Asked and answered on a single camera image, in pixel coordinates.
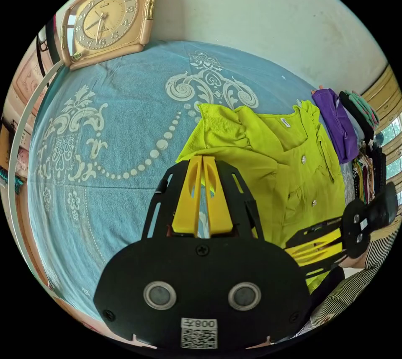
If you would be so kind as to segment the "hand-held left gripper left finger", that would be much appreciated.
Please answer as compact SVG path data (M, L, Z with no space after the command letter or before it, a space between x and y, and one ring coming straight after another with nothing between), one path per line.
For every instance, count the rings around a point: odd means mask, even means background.
M201 194L201 156L193 157L187 163L172 229L175 234L197 237Z

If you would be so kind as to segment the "person's right hand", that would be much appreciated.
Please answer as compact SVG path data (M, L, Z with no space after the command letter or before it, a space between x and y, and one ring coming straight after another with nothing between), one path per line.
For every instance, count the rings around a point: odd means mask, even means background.
M346 256L343 260L339 261L338 266L342 268L363 269L365 268L367 254L368 252L365 252L357 258Z

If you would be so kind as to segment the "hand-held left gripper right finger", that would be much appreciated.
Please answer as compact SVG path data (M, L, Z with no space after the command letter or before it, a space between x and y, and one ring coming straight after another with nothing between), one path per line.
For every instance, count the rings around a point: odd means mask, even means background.
M228 205L214 157L203 157L209 235L230 234L233 229Z

